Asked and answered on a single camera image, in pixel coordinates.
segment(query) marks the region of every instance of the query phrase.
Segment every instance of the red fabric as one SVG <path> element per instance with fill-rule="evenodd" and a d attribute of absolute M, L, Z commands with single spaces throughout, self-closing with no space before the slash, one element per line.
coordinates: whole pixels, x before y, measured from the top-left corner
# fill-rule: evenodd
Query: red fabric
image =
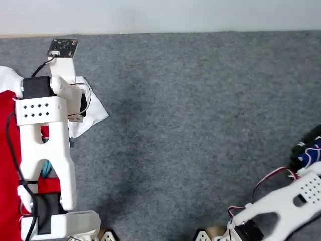
<path fill-rule="evenodd" d="M 0 233 L 2 240 L 20 241 L 19 197 L 17 195 L 18 174 L 15 170 L 6 141 L 6 120 L 14 111 L 14 94 L 10 91 L 0 93 L 0 147 L 2 151 L 0 165 Z M 9 134 L 17 160 L 21 161 L 19 129 L 14 117 L 10 120 Z M 39 178 L 39 192 L 60 191 L 58 178 Z"/>

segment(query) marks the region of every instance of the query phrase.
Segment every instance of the gray carpet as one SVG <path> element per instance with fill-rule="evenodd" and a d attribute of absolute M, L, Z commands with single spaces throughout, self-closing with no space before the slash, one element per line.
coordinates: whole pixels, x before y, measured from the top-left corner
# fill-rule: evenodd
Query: gray carpet
<path fill-rule="evenodd" d="M 110 114 L 74 140 L 77 209 L 121 241 L 225 225 L 321 120 L 321 32 L 69 37 L 77 75 Z M 51 40 L 1 39 L 0 65 L 30 76 Z M 257 196 L 287 184 L 280 174 Z M 291 240 L 319 240 L 320 223 Z"/>

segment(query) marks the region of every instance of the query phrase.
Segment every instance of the blue object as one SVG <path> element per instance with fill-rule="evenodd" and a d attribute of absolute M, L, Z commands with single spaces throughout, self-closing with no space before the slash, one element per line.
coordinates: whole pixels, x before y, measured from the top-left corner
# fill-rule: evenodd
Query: blue object
<path fill-rule="evenodd" d="M 49 173 L 51 172 L 52 170 L 52 165 L 51 163 L 48 161 L 48 160 L 45 160 L 43 166 L 42 166 L 42 169 L 41 169 L 41 173 L 40 175 L 43 177 L 43 178 L 47 178 Z"/>
<path fill-rule="evenodd" d="M 315 162 L 320 161 L 321 159 L 321 139 L 318 139 L 315 145 L 309 147 L 306 149 L 306 152 L 303 152 L 302 154 L 298 155 L 298 159 L 302 162 L 302 165 L 305 167 L 309 164 L 309 161 L 311 160 L 310 164 L 313 164 Z"/>

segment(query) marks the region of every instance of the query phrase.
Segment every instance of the white bracket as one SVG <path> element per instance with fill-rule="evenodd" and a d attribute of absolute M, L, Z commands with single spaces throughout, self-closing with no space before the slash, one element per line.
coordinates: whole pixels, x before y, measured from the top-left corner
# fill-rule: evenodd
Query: white bracket
<path fill-rule="evenodd" d="M 199 231 L 194 241 L 211 241 L 205 231 Z"/>
<path fill-rule="evenodd" d="M 16 100 L 17 125 L 20 127 L 20 169 L 28 181 L 37 181 L 44 160 L 49 160 L 60 180 L 61 203 L 69 211 L 76 206 L 74 163 L 69 151 L 66 101 L 60 97 Z M 49 140 L 41 139 L 41 126 L 48 125 Z M 31 197 L 23 186 L 18 195 L 28 212 Z"/>
<path fill-rule="evenodd" d="M 55 58 L 50 63 L 51 76 L 61 76 L 68 84 L 76 82 L 76 72 L 72 58 Z"/>
<path fill-rule="evenodd" d="M 25 240 L 29 227 L 32 222 L 32 217 L 24 217 L 21 219 L 21 239 Z M 100 228 L 99 215 L 94 211 L 85 212 L 70 212 L 67 214 L 59 214 L 51 216 L 51 233 L 37 235 L 38 233 L 38 221 L 33 229 L 32 240 L 47 240 L 58 239 L 69 236 L 86 238 L 91 237 L 91 240 L 98 241 L 96 239 Z"/>

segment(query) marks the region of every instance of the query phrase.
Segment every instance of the cable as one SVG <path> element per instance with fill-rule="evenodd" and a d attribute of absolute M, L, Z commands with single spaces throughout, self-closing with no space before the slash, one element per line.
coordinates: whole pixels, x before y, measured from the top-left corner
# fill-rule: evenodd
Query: cable
<path fill-rule="evenodd" d="M 38 74 L 38 72 L 39 72 L 46 64 L 50 64 L 50 63 L 54 60 L 54 58 L 57 58 L 57 57 L 58 57 L 58 55 L 54 55 L 50 60 L 48 60 L 48 61 L 44 62 L 42 65 L 40 65 L 40 66 L 36 69 L 36 71 L 31 75 L 31 77 L 35 77 L 35 76 Z"/>
<path fill-rule="evenodd" d="M 245 209 L 245 207 L 230 206 L 230 207 L 227 209 L 227 211 L 228 211 L 228 213 L 229 213 L 229 215 L 230 215 L 231 218 L 234 217 L 234 215 L 232 214 L 231 210 L 235 210 L 235 209 Z"/>
<path fill-rule="evenodd" d="M 22 212 L 22 202 L 20 201 L 20 204 L 19 204 L 19 212 L 20 212 L 20 214 L 22 215 L 22 217 L 30 217 L 31 215 L 30 215 L 30 213 L 23 213 Z"/>
<path fill-rule="evenodd" d="M 32 206 L 32 216 L 33 216 L 33 218 L 32 218 L 32 222 L 31 222 L 31 226 L 29 228 L 29 231 L 28 231 L 26 239 L 25 239 L 25 241 L 30 241 L 31 235 L 32 235 L 32 232 L 33 232 L 33 230 L 35 228 L 37 217 L 38 217 L 38 204 L 37 204 L 37 200 L 36 200 L 35 195 L 30 190 L 30 188 L 27 185 L 27 182 L 25 181 L 24 176 L 23 176 L 23 174 L 22 174 L 22 172 L 20 170 L 19 164 L 17 162 L 16 155 L 15 155 L 14 147 L 13 147 L 11 139 L 10 139 L 10 135 L 9 135 L 10 119 L 11 119 L 11 117 L 14 116 L 14 114 L 15 114 L 14 112 L 9 114 L 9 116 L 7 117 L 7 120 L 6 120 L 6 140 L 7 140 L 7 144 L 9 146 L 9 149 L 10 149 L 10 153 L 11 153 L 12 160 L 14 162 L 15 169 L 18 172 L 18 176 L 19 176 L 20 180 L 22 181 L 23 187 L 28 192 L 28 194 L 31 196 L 32 203 L 33 203 L 33 206 Z"/>
<path fill-rule="evenodd" d="M 67 241 L 71 241 L 71 240 L 81 241 L 80 239 L 70 236 Z"/>
<path fill-rule="evenodd" d="M 88 101 L 87 101 L 87 106 L 86 106 L 86 108 L 85 108 L 83 111 L 79 112 L 79 113 L 70 114 L 70 115 L 68 115 L 68 116 L 79 115 L 79 114 L 82 114 L 82 113 L 86 112 L 86 111 L 88 110 L 89 106 L 90 106 L 90 103 L 91 103 L 91 93 L 92 93 L 91 87 L 90 87 L 88 84 L 86 84 L 86 83 L 75 83 L 75 84 L 71 84 L 71 85 L 73 85 L 73 86 L 85 85 L 85 86 L 88 88 L 88 94 L 89 94 L 89 95 L 88 95 Z"/>
<path fill-rule="evenodd" d="M 290 169 L 288 169 L 287 167 L 279 167 L 277 169 L 275 169 L 274 171 L 270 172 L 269 174 L 267 174 L 261 181 L 259 181 L 256 186 L 254 187 L 253 190 L 253 194 L 252 194 L 252 203 L 254 203 L 254 198 L 255 198 L 255 191 L 256 189 L 267 179 L 269 179 L 270 177 L 274 176 L 275 174 L 279 173 L 280 171 L 283 170 L 287 170 L 291 173 L 291 175 L 294 177 L 294 179 L 298 179 L 299 177 L 297 176 L 296 173 L 294 173 L 293 171 L 291 171 Z"/>

